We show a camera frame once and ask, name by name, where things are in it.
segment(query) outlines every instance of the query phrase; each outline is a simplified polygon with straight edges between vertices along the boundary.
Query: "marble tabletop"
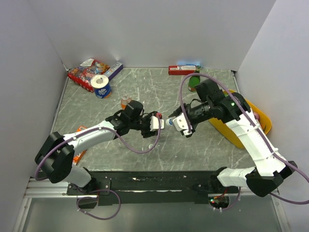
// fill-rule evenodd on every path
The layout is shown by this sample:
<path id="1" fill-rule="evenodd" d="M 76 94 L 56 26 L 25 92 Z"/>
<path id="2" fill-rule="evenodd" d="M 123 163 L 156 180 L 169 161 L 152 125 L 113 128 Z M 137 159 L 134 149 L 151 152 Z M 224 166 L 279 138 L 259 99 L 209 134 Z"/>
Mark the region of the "marble tabletop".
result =
<path id="1" fill-rule="evenodd" d="M 232 73 L 226 70 L 203 69 L 230 89 L 236 89 Z M 167 68 L 125 68 L 111 82 L 112 94 L 99 99 L 69 80 L 56 118 L 54 131 L 75 132 L 80 125 L 91 127 L 121 109 L 123 94 L 144 104 L 145 112 L 157 110 L 164 119 L 178 106 L 178 89 L 183 76 L 169 76 Z M 184 102 L 197 94 L 183 86 Z M 139 150 L 148 149 L 155 137 L 143 139 L 139 131 L 130 131 L 123 138 Z M 119 139 L 98 144 L 87 150 L 78 164 L 91 171 L 191 171 L 217 170 L 227 166 L 254 166 L 248 152 L 238 149 L 209 122 L 200 123 L 191 138 L 181 136 L 173 127 L 162 131 L 158 145 L 147 154 L 129 151 Z"/>

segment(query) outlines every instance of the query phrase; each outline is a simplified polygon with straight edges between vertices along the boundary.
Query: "yellow container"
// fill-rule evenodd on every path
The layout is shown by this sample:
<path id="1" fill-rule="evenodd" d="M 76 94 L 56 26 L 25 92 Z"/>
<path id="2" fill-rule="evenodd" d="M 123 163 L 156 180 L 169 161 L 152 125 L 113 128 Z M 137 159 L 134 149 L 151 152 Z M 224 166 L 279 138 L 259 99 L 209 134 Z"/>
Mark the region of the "yellow container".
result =
<path id="1" fill-rule="evenodd" d="M 253 105 L 250 101 L 246 99 L 249 106 L 253 109 L 254 112 L 258 113 L 260 116 L 260 124 L 265 134 L 268 134 L 268 132 L 271 129 L 271 121 L 270 119 L 255 105 Z M 242 142 L 239 140 L 239 138 L 234 134 L 234 132 L 227 127 L 226 124 L 224 124 L 221 120 L 218 120 L 216 118 L 209 119 L 209 122 L 225 137 L 227 138 L 232 144 L 234 144 L 236 147 L 240 149 L 245 149 Z"/>

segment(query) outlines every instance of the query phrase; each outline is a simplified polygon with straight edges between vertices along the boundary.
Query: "small jar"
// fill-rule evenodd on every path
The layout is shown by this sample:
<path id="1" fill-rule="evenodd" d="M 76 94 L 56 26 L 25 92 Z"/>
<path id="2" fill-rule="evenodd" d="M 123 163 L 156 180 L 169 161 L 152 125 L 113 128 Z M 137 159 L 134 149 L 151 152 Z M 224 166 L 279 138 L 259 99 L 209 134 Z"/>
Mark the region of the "small jar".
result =
<path id="1" fill-rule="evenodd" d="M 130 98 L 129 95 L 125 94 L 124 96 L 122 96 L 122 99 L 120 101 L 120 104 L 121 104 L 121 108 L 124 110 L 126 105 L 132 101 L 132 98 Z"/>

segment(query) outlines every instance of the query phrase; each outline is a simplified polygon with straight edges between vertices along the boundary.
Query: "red and white box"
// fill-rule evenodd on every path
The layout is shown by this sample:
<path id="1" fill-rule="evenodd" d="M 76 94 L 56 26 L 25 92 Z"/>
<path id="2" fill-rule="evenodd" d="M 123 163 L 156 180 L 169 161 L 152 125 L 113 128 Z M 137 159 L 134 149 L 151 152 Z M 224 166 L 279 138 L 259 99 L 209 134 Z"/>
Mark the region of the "red and white box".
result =
<path id="1" fill-rule="evenodd" d="M 194 73 L 195 65 L 171 65 L 169 66 L 169 75 L 188 75 Z"/>

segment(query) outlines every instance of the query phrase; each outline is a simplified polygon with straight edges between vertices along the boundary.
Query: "gray wall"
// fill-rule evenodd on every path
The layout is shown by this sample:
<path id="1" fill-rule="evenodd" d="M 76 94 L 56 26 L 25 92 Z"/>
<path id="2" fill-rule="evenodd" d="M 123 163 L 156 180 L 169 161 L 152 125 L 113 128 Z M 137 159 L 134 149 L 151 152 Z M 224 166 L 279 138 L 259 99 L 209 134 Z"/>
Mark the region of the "gray wall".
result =
<path id="1" fill-rule="evenodd" d="M 1 1 L 0 31 L 0 231 L 6 232 L 50 132 L 65 70 L 26 0 Z"/>
<path id="2" fill-rule="evenodd" d="M 277 0 L 238 72 L 241 92 L 272 119 L 270 139 L 309 174 L 309 1 Z M 292 175 L 280 187 L 307 200 L 309 186 Z M 308 231 L 308 205 L 285 204 L 293 231 Z"/>
<path id="3" fill-rule="evenodd" d="M 275 0 L 29 0 L 66 67 L 178 60 L 238 70 Z"/>

